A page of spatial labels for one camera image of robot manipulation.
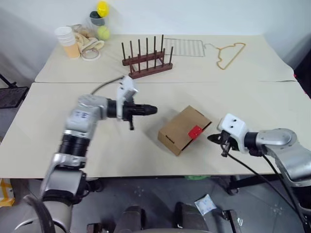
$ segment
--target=paper on floor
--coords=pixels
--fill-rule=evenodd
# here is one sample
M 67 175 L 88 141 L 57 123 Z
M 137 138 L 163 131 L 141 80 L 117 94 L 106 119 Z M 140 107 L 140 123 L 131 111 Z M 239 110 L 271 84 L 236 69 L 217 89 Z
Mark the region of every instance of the paper on floor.
M 217 208 L 212 199 L 210 198 L 209 194 L 206 194 L 205 197 L 197 200 L 195 202 L 195 206 L 196 208 L 198 208 L 202 215 L 205 215 L 209 211 Z

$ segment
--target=gray floor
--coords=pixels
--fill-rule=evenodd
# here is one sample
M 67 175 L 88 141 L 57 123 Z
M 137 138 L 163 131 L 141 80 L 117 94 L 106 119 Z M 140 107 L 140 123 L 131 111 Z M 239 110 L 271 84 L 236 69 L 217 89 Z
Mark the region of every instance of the gray floor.
M 226 179 L 188 181 L 184 178 L 105 179 L 104 190 L 90 193 L 73 208 L 71 233 L 85 233 L 88 223 L 102 222 L 109 226 L 118 220 L 130 205 L 140 205 L 147 214 L 147 228 L 171 227 L 175 203 L 194 202 L 210 194 L 219 209 L 204 218 L 214 233 L 231 233 L 228 221 L 219 216 L 220 209 L 234 209 L 243 219 L 242 233 L 302 233 L 295 213 L 266 185 L 240 189 L 229 196 L 223 186 Z M 17 205 L 0 208 L 1 233 L 10 233 L 29 211 L 20 201 L 29 190 L 38 195 L 41 181 L 12 180 Z

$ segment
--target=tennis ball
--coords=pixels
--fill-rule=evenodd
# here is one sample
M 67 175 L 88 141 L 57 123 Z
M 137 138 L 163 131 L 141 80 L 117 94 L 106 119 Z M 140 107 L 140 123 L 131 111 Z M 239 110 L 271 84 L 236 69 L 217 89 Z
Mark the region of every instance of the tennis ball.
M 106 17 L 109 14 L 109 6 L 107 2 L 100 1 L 97 4 L 97 13 L 100 15 L 100 17 Z
M 110 37 L 110 31 L 106 26 L 100 26 L 97 29 L 97 35 L 100 40 L 107 40 Z

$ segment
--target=cup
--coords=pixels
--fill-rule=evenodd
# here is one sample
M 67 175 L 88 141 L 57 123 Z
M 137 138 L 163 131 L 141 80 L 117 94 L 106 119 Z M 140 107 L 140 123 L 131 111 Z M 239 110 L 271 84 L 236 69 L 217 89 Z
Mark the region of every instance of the cup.
M 55 30 L 59 43 L 69 58 L 79 58 L 80 51 L 71 27 L 60 27 Z

